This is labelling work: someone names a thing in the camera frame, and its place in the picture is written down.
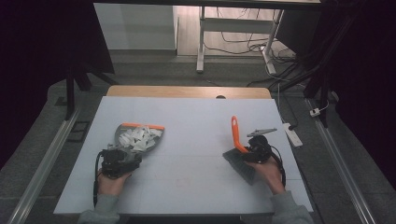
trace gray sleeve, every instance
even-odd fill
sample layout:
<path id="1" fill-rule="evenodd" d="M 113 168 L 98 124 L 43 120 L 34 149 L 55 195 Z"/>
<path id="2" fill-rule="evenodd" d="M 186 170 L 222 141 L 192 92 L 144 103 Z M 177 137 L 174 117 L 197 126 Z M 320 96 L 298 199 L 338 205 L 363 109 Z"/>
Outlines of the gray sleeve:
<path id="1" fill-rule="evenodd" d="M 305 206 L 296 204 L 290 191 L 274 195 L 271 201 L 275 212 L 272 221 L 273 224 L 314 223 L 308 210 L 306 210 Z"/>
<path id="2" fill-rule="evenodd" d="M 99 194 L 95 210 L 88 210 L 79 216 L 78 224 L 114 224 L 120 220 L 116 204 L 118 197 L 108 194 Z"/>

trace power plug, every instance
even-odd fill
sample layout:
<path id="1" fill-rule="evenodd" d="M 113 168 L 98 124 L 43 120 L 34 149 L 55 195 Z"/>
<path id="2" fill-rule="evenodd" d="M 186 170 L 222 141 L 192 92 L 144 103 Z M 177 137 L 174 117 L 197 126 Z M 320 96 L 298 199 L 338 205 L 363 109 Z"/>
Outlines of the power plug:
<path id="1" fill-rule="evenodd" d="M 310 110 L 309 114 L 311 114 L 311 117 L 316 117 L 317 115 L 320 114 L 320 110 L 318 108 Z"/>

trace orange handle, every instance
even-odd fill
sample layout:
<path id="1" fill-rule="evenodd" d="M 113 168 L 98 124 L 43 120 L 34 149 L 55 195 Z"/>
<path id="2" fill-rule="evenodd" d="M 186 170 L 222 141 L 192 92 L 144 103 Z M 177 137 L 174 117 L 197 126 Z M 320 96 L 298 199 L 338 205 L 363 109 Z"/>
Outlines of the orange handle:
<path id="1" fill-rule="evenodd" d="M 236 116 L 231 118 L 231 127 L 233 130 L 233 145 L 242 153 L 248 152 L 240 143 L 239 143 L 239 129 L 238 129 L 238 120 Z"/>

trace person's left hand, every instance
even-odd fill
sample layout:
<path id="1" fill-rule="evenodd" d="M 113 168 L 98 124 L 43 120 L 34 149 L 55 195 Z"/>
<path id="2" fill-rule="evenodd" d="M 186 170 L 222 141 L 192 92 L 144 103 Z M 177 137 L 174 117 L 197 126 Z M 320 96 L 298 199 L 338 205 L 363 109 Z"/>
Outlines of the person's left hand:
<path id="1" fill-rule="evenodd" d="M 110 179 L 107 176 L 103 175 L 101 170 L 99 170 L 98 183 L 99 183 L 99 194 L 110 194 L 119 196 L 122 193 L 123 185 L 125 180 L 132 175 L 131 173 L 127 173 L 117 179 Z"/>

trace power strip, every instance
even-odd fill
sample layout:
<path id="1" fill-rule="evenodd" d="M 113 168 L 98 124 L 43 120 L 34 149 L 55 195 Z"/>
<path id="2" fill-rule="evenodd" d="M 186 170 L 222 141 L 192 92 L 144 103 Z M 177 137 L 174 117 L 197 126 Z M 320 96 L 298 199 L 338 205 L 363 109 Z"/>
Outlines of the power strip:
<path id="1" fill-rule="evenodd" d="M 289 130 L 289 123 L 284 123 L 283 127 L 285 128 L 285 132 L 288 135 L 289 140 L 293 144 L 294 147 L 300 147 L 303 145 L 303 142 L 298 137 L 297 133 L 294 130 Z"/>

